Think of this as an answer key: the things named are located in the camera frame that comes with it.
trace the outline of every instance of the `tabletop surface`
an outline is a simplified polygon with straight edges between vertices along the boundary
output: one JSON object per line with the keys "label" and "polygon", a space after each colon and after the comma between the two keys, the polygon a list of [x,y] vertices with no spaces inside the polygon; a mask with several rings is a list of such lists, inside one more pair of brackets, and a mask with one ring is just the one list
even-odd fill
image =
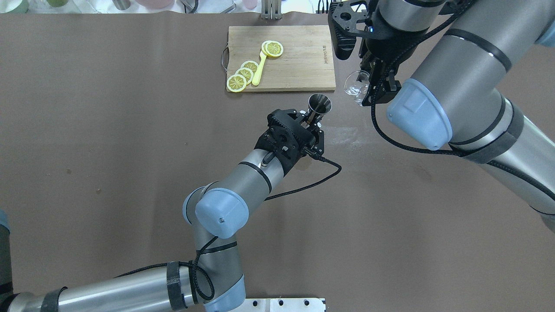
{"label": "tabletop surface", "polygon": [[[184,198],[222,179],[276,108],[311,93],[231,94],[228,26],[326,24],[288,13],[0,18],[0,207],[16,292],[109,279],[194,257]],[[439,38],[400,69],[404,81]],[[499,86],[551,138],[555,56],[533,47]],[[342,91],[323,123],[340,175],[262,205],[238,232],[247,296],[316,296],[328,311],[550,311],[555,235],[462,159],[405,152]],[[386,132],[415,144],[377,113]],[[274,192],[333,172],[303,159]],[[192,311],[202,311],[199,306]]]}

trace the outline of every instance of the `blue joint cap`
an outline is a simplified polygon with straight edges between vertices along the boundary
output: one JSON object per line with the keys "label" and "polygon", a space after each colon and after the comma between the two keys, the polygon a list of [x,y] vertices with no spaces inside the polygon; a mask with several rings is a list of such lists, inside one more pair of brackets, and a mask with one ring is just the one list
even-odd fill
{"label": "blue joint cap", "polygon": [[208,232],[226,239],[249,220],[249,207],[236,192],[214,188],[196,204],[195,214]]}
{"label": "blue joint cap", "polygon": [[201,189],[203,187],[200,187],[194,191],[191,192],[191,194],[189,194],[187,196],[187,198],[185,198],[185,201],[183,202],[183,218],[185,219],[185,221],[187,221],[187,223],[189,223],[190,225],[192,225],[191,220],[189,220],[189,217],[187,217],[187,204],[189,203],[189,199],[191,199],[191,196],[193,196],[193,194],[195,194],[196,191],[198,191],[199,189]]}
{"label": "blue joint cap", "polygon": [[541,44],[546,47],[555,47],[555,22],[547,28],[546,32],[536,40],[536,44]]}
{"label": "blue joint cap", "polygon": [[6,214],[2,209],[0,209],[0,225],[8,229],[8,232],[10,231],[8,224],[8,214]]}
{"label": "blue joint cap", "polygon": [[235,285],[221,296],[205,303],[204,309],[206,309],[206,312],[228,312],[243,304],[245,298],[245,276],[243,275]]}
{"label": "blue joint cap", "polygon": [[437,150],[453,137],[449,118],[425,85],[407,79],[387,108],[387,118],[429,150]]}

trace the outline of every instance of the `mounting hole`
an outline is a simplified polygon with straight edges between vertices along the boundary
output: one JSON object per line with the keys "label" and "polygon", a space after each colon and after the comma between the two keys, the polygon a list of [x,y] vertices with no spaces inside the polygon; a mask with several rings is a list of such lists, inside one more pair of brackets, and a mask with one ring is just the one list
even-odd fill
{"label": "mounting hole", "polygon": [[348,21],[349,19],[351,19],[351,14],[347,13],[347,12],[343,12],[341,13],[341,15],[339,15],[344,21]]}

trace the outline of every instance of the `metal bracket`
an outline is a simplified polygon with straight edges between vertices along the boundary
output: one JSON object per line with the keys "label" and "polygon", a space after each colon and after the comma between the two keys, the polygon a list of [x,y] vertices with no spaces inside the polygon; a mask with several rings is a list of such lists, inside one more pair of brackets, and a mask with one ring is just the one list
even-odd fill
{"label": "metal bracket", "polygon": [[281,0],[262,0],[262,19],[281,19]]}
{"label": "metal bracket", "polygon": [[245,299],[231,312],[326,312],[325,298]]}

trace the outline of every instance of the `yellow utensil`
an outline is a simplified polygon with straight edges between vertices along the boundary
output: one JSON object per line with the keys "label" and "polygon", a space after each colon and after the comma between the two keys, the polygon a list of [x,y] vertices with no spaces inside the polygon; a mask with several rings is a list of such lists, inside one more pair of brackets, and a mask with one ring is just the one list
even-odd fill
{"label": "yellow utensil", "polygon": [[264,67],[264,63],[266,62],[266,53],[264,49],[260,51],[260,63],[258,64],[258,68],[256,69],[256,73],[254,73],[253,77],[253,85],[260,84],[260,78],[262,77],[262,68]]}

